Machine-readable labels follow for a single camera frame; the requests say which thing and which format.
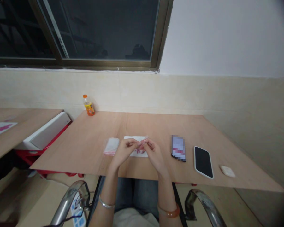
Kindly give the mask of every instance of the white drawer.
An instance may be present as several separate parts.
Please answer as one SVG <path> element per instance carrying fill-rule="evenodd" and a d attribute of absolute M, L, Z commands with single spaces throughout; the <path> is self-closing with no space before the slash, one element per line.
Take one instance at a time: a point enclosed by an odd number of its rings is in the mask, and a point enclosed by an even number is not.
<path fill-rule="evenodd" d="M 43 150 L 47 144 L 70 122 L 67 113 L 61 112 L 47 122 L 14 149 L 16 150 Z"/>

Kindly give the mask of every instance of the dark window glass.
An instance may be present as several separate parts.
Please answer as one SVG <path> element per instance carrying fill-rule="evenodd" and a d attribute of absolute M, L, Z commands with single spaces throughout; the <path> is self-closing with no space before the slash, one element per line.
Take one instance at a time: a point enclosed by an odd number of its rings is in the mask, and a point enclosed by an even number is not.
<path fill-rule="evenodd" d="M 54 58 L 28 0 L 0 0 L 0 57 Z"/>
<path fill-rule="evenodd" d="M 39 0 L 63 58 L 150 61 L 158 0 Z"/>

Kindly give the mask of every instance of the window frame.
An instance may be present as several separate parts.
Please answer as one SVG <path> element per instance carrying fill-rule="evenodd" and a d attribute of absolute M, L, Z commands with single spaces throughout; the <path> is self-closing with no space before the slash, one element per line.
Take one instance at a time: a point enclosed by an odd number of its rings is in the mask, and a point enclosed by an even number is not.
<path fill-rule="evenodd" d="M 42 9 L 37 0 L 28 0 L 39 26 L 47 40 L 55 58 L 15 58 L 0 57 L 0 67 L 28 67 L 48 69 L 86 69 L 86 70 L 117 70 L 117 71 L 158 71 L 167 36 L 173 0 L 159 0 L 157 23 L 150 61 L 95 60 L 95 59 L 63 59 L 56 41 L 47 26 Z"/>

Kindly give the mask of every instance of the black phone screen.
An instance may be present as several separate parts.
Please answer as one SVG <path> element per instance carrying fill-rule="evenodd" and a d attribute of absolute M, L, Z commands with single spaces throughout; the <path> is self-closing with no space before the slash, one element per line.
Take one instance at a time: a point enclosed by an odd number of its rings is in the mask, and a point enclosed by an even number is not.
<path fill-rule="evenodd" d="M 210 155 L 208 151 L 195 147 L 195 167 L 204 175 L 213 178 Z"/>

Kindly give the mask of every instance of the window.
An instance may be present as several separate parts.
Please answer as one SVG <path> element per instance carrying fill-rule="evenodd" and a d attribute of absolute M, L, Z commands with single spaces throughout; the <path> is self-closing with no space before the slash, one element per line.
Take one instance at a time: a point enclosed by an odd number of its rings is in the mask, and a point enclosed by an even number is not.
<path fill-rule="evenodd" d="M 0 0 L 0 66 L 158 69 L 173 0 Z"/>

